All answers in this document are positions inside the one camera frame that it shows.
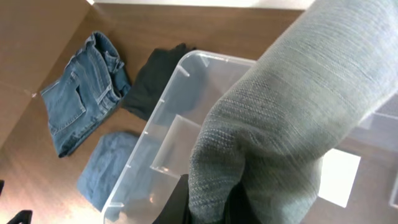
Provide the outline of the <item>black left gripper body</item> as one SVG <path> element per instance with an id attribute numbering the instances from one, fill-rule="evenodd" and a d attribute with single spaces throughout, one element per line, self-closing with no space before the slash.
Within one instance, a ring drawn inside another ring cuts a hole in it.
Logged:
<path id="1" fill-rule="evenodd" d="M 7 224 L 31 224 L 33 216 L 32 210 L 21 210 L 14 215 Z"/>

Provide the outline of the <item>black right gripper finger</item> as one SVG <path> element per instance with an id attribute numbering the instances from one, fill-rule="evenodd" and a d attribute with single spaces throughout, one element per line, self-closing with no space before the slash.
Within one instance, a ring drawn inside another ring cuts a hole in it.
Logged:
<path id="1" fill-rule="evenodd" d="M 188 199 L 188 174 L 184 174 L 152 224 L 190 224 Z"/>

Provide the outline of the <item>clear plastic storage bin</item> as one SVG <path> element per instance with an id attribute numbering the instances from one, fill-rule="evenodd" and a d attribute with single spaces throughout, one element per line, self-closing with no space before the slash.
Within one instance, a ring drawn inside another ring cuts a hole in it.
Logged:
<path id="1" fill-rule="evenodd" d="M 211 107 L 255 60 L 194 50 L 178 62 L 105 206 L 102 223 L 152 223 L 187 174 Z M 348 140 L 397 152 L 397 93 Z"/>

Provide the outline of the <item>light blue jeans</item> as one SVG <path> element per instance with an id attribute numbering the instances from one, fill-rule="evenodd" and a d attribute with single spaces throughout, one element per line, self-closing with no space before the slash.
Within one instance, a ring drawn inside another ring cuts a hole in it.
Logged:
<path id="1" fill-rule="evenodd" d="M 315 1 L 211 108 L 190 158 L 193 223 L 299 223 L 323 156 L 397 92 L 397 1 Z"/>

